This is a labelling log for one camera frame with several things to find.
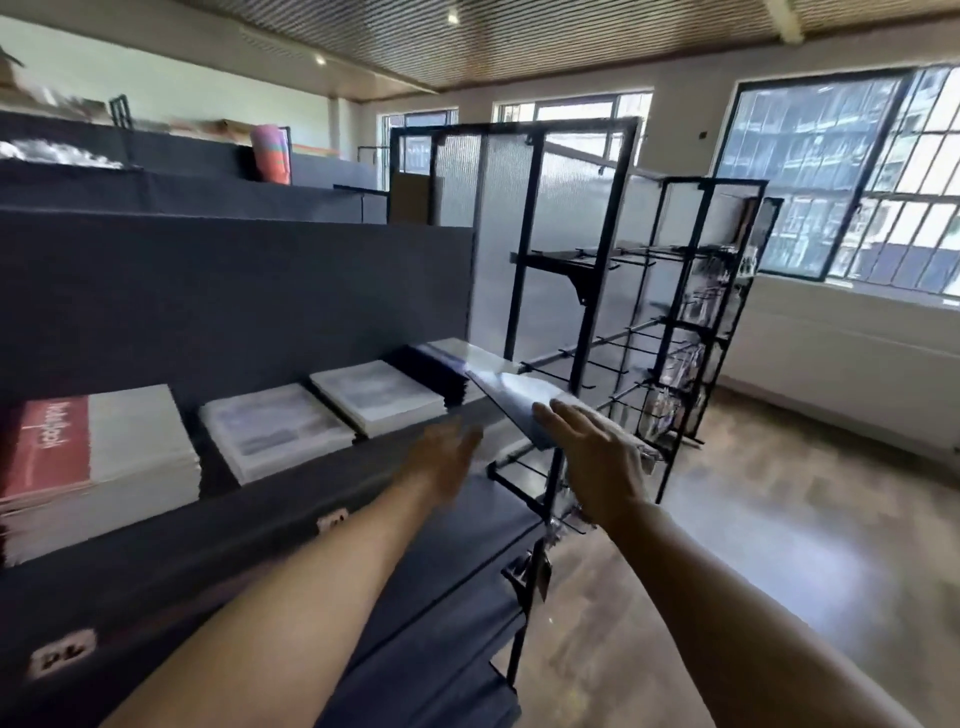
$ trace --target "red book cover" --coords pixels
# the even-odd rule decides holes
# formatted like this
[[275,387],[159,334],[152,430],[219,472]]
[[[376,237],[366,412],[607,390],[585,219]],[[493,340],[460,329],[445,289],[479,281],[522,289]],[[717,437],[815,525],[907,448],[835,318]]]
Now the red book cover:
[[90,479],[86,397],[35,400],[24,405],[3,498],[24,496]]

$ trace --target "hand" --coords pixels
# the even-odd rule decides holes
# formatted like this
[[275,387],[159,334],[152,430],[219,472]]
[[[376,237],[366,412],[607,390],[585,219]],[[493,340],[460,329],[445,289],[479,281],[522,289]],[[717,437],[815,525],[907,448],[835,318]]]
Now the hand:
[[621,427],[559,400],[535,403],[534,417],[566,454],[570,487],[594,523],[609,533],[647,499],[636,438]]
[[460,491],[482,439],[483,430],[476,428],[461,435],[458,420],[431,425],[407,453],[395,482],[422,488],[431,506],[448,503]]

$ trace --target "white wall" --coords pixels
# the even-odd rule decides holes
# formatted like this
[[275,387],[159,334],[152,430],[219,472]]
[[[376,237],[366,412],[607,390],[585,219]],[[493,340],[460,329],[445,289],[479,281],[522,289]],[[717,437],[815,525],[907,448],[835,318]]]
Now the white wall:
[[234,119],[290,126],[294,141],[335,148],[323,96],[0,16],[0,46],[18,58],[21,85],[106,101],[125,93],[134,118]]
[[[703,175],[739,81],[938,61],[960,62],[960,20],[372,103],[357,136],[372,144],[382,113],[458,107],[461,121],[486,122],[493,104],[653,88],[641,166]],[[763,276],[724,375],[730,386],[960,465],[951,452],[960,444],[956,309]]]

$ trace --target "slatted wooden ceiling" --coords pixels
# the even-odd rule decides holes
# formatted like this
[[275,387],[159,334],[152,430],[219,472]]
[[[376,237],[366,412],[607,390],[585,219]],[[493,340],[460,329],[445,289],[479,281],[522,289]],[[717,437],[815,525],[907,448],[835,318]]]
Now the slatted wooden ceiling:
[[[776,41],[764,0],[183,0],[437,90]],[[822,34],[960,0],[794,0]],[[458,24],[448,22],[453,11]]]

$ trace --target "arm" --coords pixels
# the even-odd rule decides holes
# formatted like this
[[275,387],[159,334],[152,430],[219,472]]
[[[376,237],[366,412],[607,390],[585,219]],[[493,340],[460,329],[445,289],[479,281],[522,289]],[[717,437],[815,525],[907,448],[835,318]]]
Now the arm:
[[428,427],[386,491],[217,613],[103,728],[312,726],[396,562],[456,496],[481,437]]
[[570,486],[653,599],[717,728],[919,728],[800,619],[646,500],[636,440],[586,409],[535,415],[564,449]]

